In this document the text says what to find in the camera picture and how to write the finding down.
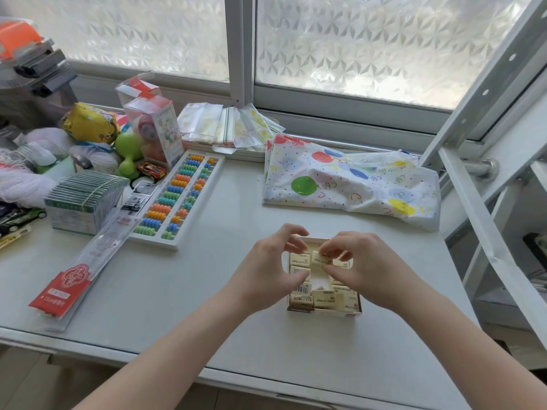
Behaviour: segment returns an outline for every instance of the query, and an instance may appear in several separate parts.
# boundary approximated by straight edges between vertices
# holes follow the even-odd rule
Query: green toy
[[[142,141],[140,137],[134,134],[131,128],[118,135],[114,142],[114,147],[116,148],[116,152],[125,159],[114,174],[129,178],[130,180],[140,175],[133,161],[138,161],[142,158],[141,146]]]

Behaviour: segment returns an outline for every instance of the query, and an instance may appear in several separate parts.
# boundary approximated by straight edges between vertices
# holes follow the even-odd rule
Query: abacus
[[[188,150],[143,208],[128,240],[178,250],[220,175],[224,157]]]

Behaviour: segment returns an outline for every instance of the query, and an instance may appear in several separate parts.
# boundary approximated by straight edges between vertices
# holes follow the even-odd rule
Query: white table
[[[263,165],[227,160],[181,250],[126,243],[62,334],[40,331],[27,305],[89,237],[35,222],[31,234],[0,252],[0,342],[128,362],[219,290],[253,243],[284,222],[304,225],[313,237],[377,233],[476,322],[439,233],[386,216],[262,206],[263,183]],[[287,312],[285,302],[245,321],[199,381],[356,408],[467,408],[433,354],[392,312],[362,299],[359,318],[319,317]]]

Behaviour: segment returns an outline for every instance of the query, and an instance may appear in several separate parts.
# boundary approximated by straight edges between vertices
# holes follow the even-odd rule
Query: barcode
[[[57,296],[58,298],[63,298],[63,299],[68,299],[68,297],[70,296],[70,294],[66,292],[60,291],[58,289],[53,289],[53,288],[50,288],[48,290],[48,293],[50,295]]]
[[[297,292],[300,292],[301,294],[307,294],[308,293],[308,286],[307,285],[300,285],[297,288]]]

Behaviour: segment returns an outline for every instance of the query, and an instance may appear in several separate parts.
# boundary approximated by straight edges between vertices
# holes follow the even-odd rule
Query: green balloon print
[[[308,176],[295,178],[291,183],[293,191],[301,196],[309,196],[310,194],[315,193],[317,187],[318,185],[313,178]]]

